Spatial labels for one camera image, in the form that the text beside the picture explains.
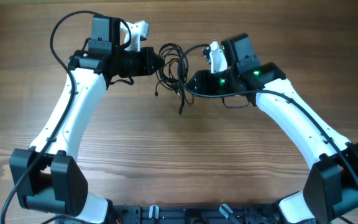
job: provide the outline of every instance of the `wooden table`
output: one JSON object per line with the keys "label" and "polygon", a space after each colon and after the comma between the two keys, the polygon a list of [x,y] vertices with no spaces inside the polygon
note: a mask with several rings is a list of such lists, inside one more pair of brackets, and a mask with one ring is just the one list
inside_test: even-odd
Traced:
{"label": "wooden table", "polygon": [[[332,127],[358,142],[358,1],[131,1],[0,5],[0,212],[13,187],[9,156],[25,149],[48,120],[65,72],[49,37],[69,12],[88,9],[152,27],[143,46],[173,42],[184,49],[250,35],[262,63],[274,62],[297,92]],[[61,25],[61,58],[80,49],[91,16]],[[208,68],[192,53],[190,73]],[[301,190],[309,169],[285,133],[258,108],[227,110],[180,99],[157,79],[111,86],[83,136],[78,164],[90,191],[116,205],[219,205],[274,202]],[[21,209],[15,197],[8,223],[40,223],[51,214]],[[346,217],[358,223],[358,209]]]}

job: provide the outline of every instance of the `wood grain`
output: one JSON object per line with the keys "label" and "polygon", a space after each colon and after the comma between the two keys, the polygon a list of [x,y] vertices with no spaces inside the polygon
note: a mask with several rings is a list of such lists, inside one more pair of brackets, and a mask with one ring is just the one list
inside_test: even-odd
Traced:
{"label": "wood grain", "polygon": [[[55,23],[88,9],[152,26],[143,45],[184,49],[250,35],[262,62],[275,62],[303,99],[332,127],[358,141],[358,1],[146,1],[0,5],[0,211],[13,183],[15,147],[26,148],[48,120],[65,81],[49,49]],[[66,60],[90,35],[91,17],[59,28]],[[199,52],[191,72],[207,68]],[[273,202],[301,190],[306,163],[283,131],[257,108],[227,110],[220,100],[180,100],[157,79],[112,86],[84,134],[78,163],[92,192],[116,205],[217,205]],[[51,215],[13,200],[8,223]],[[358,209],[347,215],[358,223]]]}

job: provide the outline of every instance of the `robotic arm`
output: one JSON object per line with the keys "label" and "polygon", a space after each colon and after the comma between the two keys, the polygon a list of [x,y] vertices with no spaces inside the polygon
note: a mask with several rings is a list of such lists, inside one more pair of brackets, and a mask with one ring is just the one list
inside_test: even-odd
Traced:
{"label": "robotic arm", "polygon": [[[36,168],[18,188],[22,208],[66,215],[64,223],[114,224],[260,224],[260,223],[327,223],[358,207],[358,190],[337,151],[335,142],[347,157],[358,177],[358,143],[352,144],[328,126],[296,93],[285,74],[274,64],[260,65],[246,34],[225,40],[220,49],[213,42],[204,57],[211,70],[198,71],[183,87],[196,96],[238,93],[267,113],[301,151],[311,169],[301,192],[273,204],[228,207],[150,208],[113,206],[112,201],[88,192],[88,183],[77,166],[78,148],[90,117],[115,75],[129,78],[151,75],[164,66],[153,48],[140,47],[149,35],[145,21],[124,26],[112,17],[93,17],[89,49],[77,50],[68,68],[75,78],[76,93],[71,108],[55,139]],[[119,45],[119,32],[127,33],[124,49]],[[49,140],[70,98],[71,81],[41,133],[28,150],[15,149],[9,165],[15,184]],[[268,93],[274,91],[284,99]],[[295,102],[331,137],[327,140]],[[50,174],[41,172],[50,167]]]}

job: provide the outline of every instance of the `wooden surface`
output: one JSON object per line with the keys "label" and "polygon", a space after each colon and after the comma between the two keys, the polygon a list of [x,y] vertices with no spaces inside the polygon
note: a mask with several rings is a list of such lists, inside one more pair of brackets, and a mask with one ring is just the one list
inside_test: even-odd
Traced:
{"label": "wooden surface", "polygon": [[[187,49],[247,32],[262,63],[275,62],[332,127],[358,141],[358,1],[170,1],[0,5],[0,212],[13,187],[8,166],[48,120],[65,73],[50,53],[55,23],[89,9],[152,27],[143,46]],[[70,18],[55,48],[63,60],[90,36],[91,16]],[[207,65],[190,55],[190,73]],[[180,99],[156,77],[109,88],[83,136],[78,164],[93,193],[116,205],[219,205],[273,202],[301,190],[308,167],[285,133],[258,108],[227,110]],[[51,214],[23,210],[14,198],[8,223]],[[347,215],[358,223],[358,209]]]}

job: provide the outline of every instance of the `cable attached to arm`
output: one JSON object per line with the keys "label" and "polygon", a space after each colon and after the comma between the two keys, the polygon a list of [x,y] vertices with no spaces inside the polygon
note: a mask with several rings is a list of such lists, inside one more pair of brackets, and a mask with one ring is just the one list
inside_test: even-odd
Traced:
{"label": "cable attached to arm", "polygon": [[[30,163],[30,165],[28,166],[28,168],[24,171],[24,173],[22,174],[22,176],[20,177],[20,179],[17,181],[16,185],[13,187],[13,189],[11,190],[11,193],[8,195],[5,204],[2,208],[1,211],[1,218],[0,218],[0,222],[1,224],[5,224],[5,217],[6,217],[6,212],[7,209],[9,207],[9,204],[11,203],[13,196],[15,195],[15,193],[17,192],[17,189],[22,185],[24,179],[30,174],[30,172],[33,171],[34,167],[39,163],[39,161],[41,160],[43,154],[45,153],[45,151],[49,148],[49,146],[51,145],[53,139],[55,139],[61,125],[63,124],[70,108],[71,105],[73,104],[73,100],[75,97],[75,92],[76,92],[76,86],[75,86],[75,78],[72,74],[72,72],[68,69],[68,67],[62,62],[62,60],[59,58],[59,56],[56,54],[55,49],[53,48],[53,38],[55,37],[55,33],[56,30],[58,29],[59,25],[65,21],[66,19],[68,19],[71,16],[77,15],[77,14],[92,14],[94,16],[103,16],[102,14],[99,14],[97,12],[93,12],[93,11],[76,11],[76,12],[72,12],[68,15],[66,15],[65,17],[63,17],[62,19],[60,19],[57,24],[55,25],[55,27],[53,28],[52,33],[50,34],[50,42],[49,42],[49,46],[50,46],[50,51],[52,52],[53,56],[55,57],[55,59],[58,61],[58,63],[65,69],[69,79],[70,79],[70,83],[71,83],[71,92],[70,92],[70,97],[68,99],[67,105],[65,110],[62,113],[62,116],[60,117],[58,123],[55,126],[55,129],[53,129],[50,137],[48,138],[47,142],[45,143],[45,146],[42,148],[42,150],[38,153],[38,155],[35,157],[35,159]],[[129,26],[128,24],[121,19],[121,22],[128,28],[129,30]],[[129,30],[129,41],[127,41],[124,45],[120,46],[120,47],[127,47],[131,44],[131,31]],[[83,48],[86,47],[86,44],[88,43],[88,39],[85,41]]]}
{"label": "cable attached to arm", "polygon": [[326,138],[327,142],[333,147],[333,149],[337,152],[337,155],[339,156],[339,158],[341,158],[341,160],[343,161],[344,168],[350,172],[352,179],[358,189],[358,177],[357,177],[356,173],[354,172],[353,168],[351,167],[350,163],[342,155],[341,150],[336,146],[333,139],[328,136],[326,131],[312,117],[312,115],[310,115],[309,112],[307,112],[307,110],[305,110],[301,105],[299,105],[296,101],[294,101],[293,98],[290,98],[282,93],[278,93],[276,91],[271,91],[271,90],[249,90],[249,91],[242,91],[242,92],[238,92],[238,93],[231,93],[231,94],[225,94],[225,95],[203,95],[203,94],[195,93],[195,92],[187,89],[185,82],[187,79],[188,66],[186,68],[181,68],[181,66],[183,65],[183,62],[187,63],[188,53],[190,53],[191,51],[193,51],[195,49],[198,49],[201,47],[208,47],[208,46],[209,46],[208,44],[196,45],[196,46],[188,49],[186,52],[179,54],[180,59],[178,62],[177,75],[178,75],[179,84],[183,90],[186,90],[187,92],[191,93],[193,96],[198,96],[198,97],[203,97],[203,98],[225,98],[225,97],[229,97],[229,96],[246,95],[246,94],[251,94],[251,93],[268,93],[268,94],[273,94],[273,95],[276,95],[276,96],[286,99],[289,103],[292,103],[294,106],[296,106],[316,126],[316,128],[320,131],[320,133]]}

